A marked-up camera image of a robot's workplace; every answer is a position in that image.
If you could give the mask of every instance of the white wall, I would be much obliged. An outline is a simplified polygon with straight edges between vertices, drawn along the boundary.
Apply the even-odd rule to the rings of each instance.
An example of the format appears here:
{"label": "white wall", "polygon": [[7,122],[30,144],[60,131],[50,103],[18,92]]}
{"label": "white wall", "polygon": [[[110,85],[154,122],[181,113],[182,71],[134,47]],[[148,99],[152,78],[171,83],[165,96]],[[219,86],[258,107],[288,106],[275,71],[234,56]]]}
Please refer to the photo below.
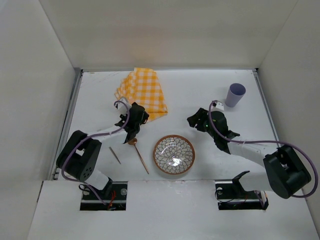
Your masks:
{"label": "white wall", "polygon": [[[279,138],[305,150],[320,172],[319,10],[319,0],[298,1],[258,74]],[[318,232],[319,199],[320,190],[307,199]]]}
{"label": "white wall", "polygon": [[74,76],[39,1],[0,1],[0,239],[28,236]]}
{"label": "white wall", "polygon": [[297,0],[40,0],[75,67],[258,67]]}

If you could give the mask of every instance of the decorative bowl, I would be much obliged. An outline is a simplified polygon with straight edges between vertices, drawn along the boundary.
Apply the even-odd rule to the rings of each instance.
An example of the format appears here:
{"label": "decorative bowl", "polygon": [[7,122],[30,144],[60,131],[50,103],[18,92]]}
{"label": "decorative bowl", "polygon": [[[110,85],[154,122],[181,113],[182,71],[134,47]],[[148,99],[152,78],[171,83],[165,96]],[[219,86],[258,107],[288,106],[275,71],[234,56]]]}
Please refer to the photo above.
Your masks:
{"label": "decorative bowl", "polygon": [[194,164],[195,149],[183,136],[167,135],[156,143],[153,160],[166,174],[182,174]]}

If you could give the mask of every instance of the white enclosure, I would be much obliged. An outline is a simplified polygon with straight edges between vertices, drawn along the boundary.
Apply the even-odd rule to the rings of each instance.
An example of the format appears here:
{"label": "white enclosure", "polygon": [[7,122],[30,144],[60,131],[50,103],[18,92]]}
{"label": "white enclosure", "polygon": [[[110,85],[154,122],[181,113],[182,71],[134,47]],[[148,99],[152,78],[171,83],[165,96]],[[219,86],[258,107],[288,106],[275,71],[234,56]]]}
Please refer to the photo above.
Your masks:
{"label": "white enclosure", "polygon": [[[319,9],[318,0],[0,0],[0,239],[27,238],[74,68],[259,68],[279,138],[320,169]],[[319,197],[307,200],[318,230]]]}
{"label": "white enclosure", "polygon": [[[112,105],[114,92],[129,73],[107,71],[83,74],[69,136],[76,130],[92,133],[106,129],[118,121],[119,112]],[[255,176],[264,176],[263,179],[266,179],[266,171],[252,161],[217,149],[208,134],[189,127],[187,117],[193,115],[199,107],[207,108],[212,98],[224,102],[228,86],[234,82],[241,83],[247,90],[241,103],[234,108],[225,106],[224,109],[229,128],[240,133],[244,139],[274,140],[271,122],[255,79],[256,72],[176,69],[157,70],[156,73],[168,114],[142,125],[137,135],[137,148],[150,174],[146,173],[140,163],[136,150],[128,144],[112,146],[121,161],[119,164],[108,145],[103,143],[95,165],[95,169],[114,181],[128,181],[126,211],[79,211],[81,191],[77,184],[65,183],[60,175],[58,181],[44,184],[28,239],[76,240],[79,236],[94,233],[98,238],[112,237],[119,240],[125,240],[131,235],[141,240],[195,239],[199,234],[200,239],[206,239],[206,236],[228,239],[230,235],[247,240],[255,239],[267,226],[268,234],[263,234],[260,239],[267,240],[272,235],[275,240],[283,236],[300,240],[308,233],[309,239],[317,240],[304,199],[292,197],[284,200],[273,192],[267,192],[270,206],[266,211],[218,210],[212,180],[231,179],[243,171],[250,171],[243,177],[251,179],[251,188],[248,190],[262,190],[260,187],[263,182]],[[169,134],[181,135],[193,145],[194,164],[184,174],[168,175],[154,164],[154,146],[158,139]],[[248,220],[239,223],[239,218]],[[76,219],[77,224],[68,224]],[[100,223],[110,224],[102,228]]]}

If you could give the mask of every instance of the bowl rim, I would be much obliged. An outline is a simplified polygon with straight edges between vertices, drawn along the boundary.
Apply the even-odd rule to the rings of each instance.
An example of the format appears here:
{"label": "bowl rim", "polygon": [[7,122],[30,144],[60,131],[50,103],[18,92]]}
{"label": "bowl rim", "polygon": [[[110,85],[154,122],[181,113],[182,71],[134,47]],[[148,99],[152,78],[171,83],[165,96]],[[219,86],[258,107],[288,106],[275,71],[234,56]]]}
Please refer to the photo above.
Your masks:
{"label": "bowl rim", "polygon": [[[190,165],[186,170],[184,170],[184,171],[182,171],[182,172],[179,172],[179,173],[167,172],[167,171],[163,170],[163,169],[158,165],[158,163],[157,163],[157,161],[156,161],[156,150],[157,150],[157,146],[158,146],[159,143],[162,142],[164,139],[168,139],[168,138],[179,138],[179,139],[184,140],[185,142],[187,142],[187,143],[189,144],[189,146],[190,146],[190,148],[191,148],[191,150],[192,150],[192,152],[193,152],[193,157],[192,157],[192,160],[191,160],[191,165]],[[170,135],[163,136],[162,138],[160,138],[160,139],[156,142],[156,144],[155,144],[155,146],[154,146],[154,149],[153,149],[153,155],[152,155],[152,157],[153,157],[153,161],[154,161],[155,165],[156,165],[156,166],[158,167],[158,169],[160,169],[162,172],[164,172],[164,173],[166,173],[166,174],[170,174],[170,175],[179,175],[179,174],[185,173],[186,171],[188,171],[188,170],[192,167],[192,165],[193,165],[194,162],[195,162],[196,151],[195,151],[195,149],[194,149],[194,146],[191,144],[191,142],[190,142],[188,139],[186,139],[185,137],[180,136],[180,135],[176,135],[176,134],[170,134]]]}

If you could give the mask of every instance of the white table surface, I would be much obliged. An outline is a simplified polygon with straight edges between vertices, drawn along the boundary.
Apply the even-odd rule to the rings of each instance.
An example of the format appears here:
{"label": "white table surface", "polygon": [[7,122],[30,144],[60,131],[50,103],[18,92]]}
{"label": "white table surface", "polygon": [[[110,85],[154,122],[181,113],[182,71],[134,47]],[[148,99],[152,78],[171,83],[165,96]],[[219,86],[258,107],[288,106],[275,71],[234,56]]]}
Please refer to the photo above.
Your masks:
{"label": "white table surface", "polygon": [[[119,121],[113,107],[114,92],[126,72],[84,73],[70,133],[94,132]],[[129,181],[127,210],[79,211],[78,183],[45,182],[29,233],[29,240],[139,239],[139,240],[316,240],[318,235],[304,199],[282,199],[268,192],[269,207],[262,210],[219,211],[212,180],[233,178],[242,171],[265,170],[242,157],[218,150],[213,139],[189,127],[187,117],[211,100],[224,101],[228,86],[241,83],[246,94],[235,108],[225,108],[229,128],[248,139],[274,139],[251,70],[161,70],[168,115],[141,126],[137,147],[114,147],[120,165],[107,147],[96,167],[114,181]],[[161,137],[178,134],[195,149],[192,168],[179,180],[158,170],[153,163],[154,145]]]}
{"label": "white table surface", "polygon": [[[274,140],[272,128],[251,70],[158,70],[168,115],[141,126],[137,135],[140,151],[150,174],[147,174],[134,147],[112,147],[121,165],[107,146],[102,145],[96,168],[114,181],[128,180],[216,180],[233,178],[250,170],[265,173],[263,167],[239,156],[217,149],[209,134],[189,127],[187,118],[199,108],[208,109],[212,100],[224,102],[229,85],[241,83],[246,94],[234,108],[225,107],[229,128],[243,138]],[[119,113],[113,106],[114,93],[129,71],[86,72],[76,101],[69,136],[76,130],[95,132],[117,123]],[[195,162],[184,174],[172,176],[160,171],[153,160],[157,141],[166,135],[181,135],[195,149]]]}
{"label": "white table surface", "polygon": [[126,211],[79,211],[78,183],[45,181],[28,240],[318,240],[304,199],[218,210],[212,180],[129,181]]}

